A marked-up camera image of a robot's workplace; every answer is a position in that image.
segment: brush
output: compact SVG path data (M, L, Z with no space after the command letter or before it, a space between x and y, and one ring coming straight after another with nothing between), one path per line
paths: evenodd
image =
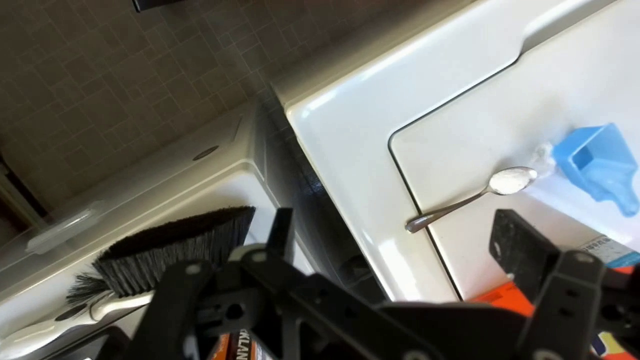
M222 266L244 244L255 209L226 209L129 236L95 262L100 276L78 276L70 307L0 340L0 358L26 357L70 328L99 324L116 310L147 307L167 268L208 261Z

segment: brush handle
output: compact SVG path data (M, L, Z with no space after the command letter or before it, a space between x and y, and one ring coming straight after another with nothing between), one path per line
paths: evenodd
M151 304L154 292L145 292L138 296L118 299L116 294L109 294L92 307L92 318L100 323L104 316L120 310L141 309Z
M70 309L62 313L56 318L49 318L45 323L26 326L6 338L0 340L0 358L20 358L26 357L59 337L62 337L67 330L83 324L96 324L96 321L91 316L88 304Z

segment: utensil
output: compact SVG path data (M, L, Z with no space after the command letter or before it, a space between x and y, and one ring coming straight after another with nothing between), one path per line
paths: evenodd
M497 197L518 194L527 186L531 186L537 179L539 179L539 172L535 168L527 168L527 167L503 168L491 176L491 180L487 182L487 186L481 192L477 192L461 203L454 203L450 207L443 207L443 209L424 213L416 219L410 219L404 228L410 232L418 232L418 230L431 227L433 222L436 222L438 219L483 198L489 192L492 192Z

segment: black bristles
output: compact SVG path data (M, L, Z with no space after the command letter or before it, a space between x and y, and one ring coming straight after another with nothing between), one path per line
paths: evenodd
M81 304L81 303L86 303L106 290L110 290L110 287L103 279L96 279L91 275L81 275L81 276L77 276L77 285L69 292L67 303Z
M252 219L255 209L229 209L168 222L120 240L95 262L95 268L116 296L151 292L176 262L224 264L244 242Z

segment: blue lid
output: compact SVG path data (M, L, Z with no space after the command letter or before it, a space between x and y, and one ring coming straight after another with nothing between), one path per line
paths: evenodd
M640 210L632 180L639 163L616 124L573 130L553 152L564 176L594 200L615 200L624 216Z

